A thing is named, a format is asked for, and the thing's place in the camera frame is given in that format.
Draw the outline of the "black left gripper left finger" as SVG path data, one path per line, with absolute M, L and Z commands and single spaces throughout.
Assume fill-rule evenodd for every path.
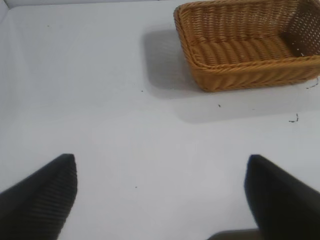
M 64 153 L 0 194 L 2 240 L 56 240 L 78 192 L 75 156 Z

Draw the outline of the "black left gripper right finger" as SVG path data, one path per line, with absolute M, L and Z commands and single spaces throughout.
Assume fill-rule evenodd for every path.
M 320 193 L 267 158 L 249 157 L 244 191 L 264 240 L 320 238 Z

